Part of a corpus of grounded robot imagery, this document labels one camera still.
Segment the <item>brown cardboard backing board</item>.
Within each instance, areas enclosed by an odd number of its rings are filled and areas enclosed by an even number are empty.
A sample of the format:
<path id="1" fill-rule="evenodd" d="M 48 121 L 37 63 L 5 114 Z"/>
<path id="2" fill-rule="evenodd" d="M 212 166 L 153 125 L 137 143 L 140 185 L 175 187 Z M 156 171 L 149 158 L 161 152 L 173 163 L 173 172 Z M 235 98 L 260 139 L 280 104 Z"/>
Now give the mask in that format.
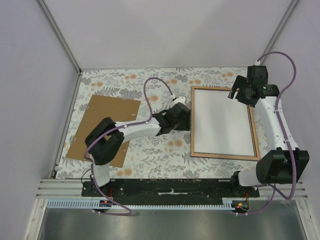
<path id="1" fill-rule="evenodd" d="M 83 161 L 86 149 L 94 141 L 91 137 L 94 129 L 98 128 L 97 131 L 103 134 L 114 128 L 116 122 L 136 120 L 140 104 L 139 100 L 92 95 L 66 158 Z"/>

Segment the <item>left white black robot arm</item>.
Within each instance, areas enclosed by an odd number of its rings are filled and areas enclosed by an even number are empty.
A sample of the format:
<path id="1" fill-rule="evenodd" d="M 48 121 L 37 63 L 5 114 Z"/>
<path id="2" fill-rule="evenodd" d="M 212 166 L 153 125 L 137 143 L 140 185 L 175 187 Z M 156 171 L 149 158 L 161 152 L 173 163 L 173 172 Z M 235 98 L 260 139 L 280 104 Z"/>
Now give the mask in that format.
<path id="1" fill-rule="evenodd" d="M 104 118 L 86 137 L 84 158 L 91 162 L 93 191 L 103 197 L 110 192 L 110 162 L 122 144 L 134 139 L 167 135 L 171 131 L 191 130 L 191 110 L 181 102 L 154 113 L 144 121 L 116 122 Z"/>

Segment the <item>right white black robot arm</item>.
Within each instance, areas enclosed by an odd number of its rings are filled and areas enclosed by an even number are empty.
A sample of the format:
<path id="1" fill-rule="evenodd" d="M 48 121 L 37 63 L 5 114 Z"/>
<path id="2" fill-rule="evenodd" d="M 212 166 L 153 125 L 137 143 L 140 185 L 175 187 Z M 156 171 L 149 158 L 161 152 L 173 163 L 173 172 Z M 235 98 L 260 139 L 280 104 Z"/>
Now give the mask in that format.
<path id="1" fill-rule="evenodd" d="M 247 187 L 268 184 L 295 184 L 305 170 L 310 155 L 301 150 L 291 135 L 282 110 L 279 88 L 268 83 L 268 71 L 264 65 L 247 68 L 246 76 L 238 75 L 228 98 L 255 108 L 264 126 L 268 152 L 249 170 L 233 174 L 229 191 L 235 197 L 242 196 Z"/>

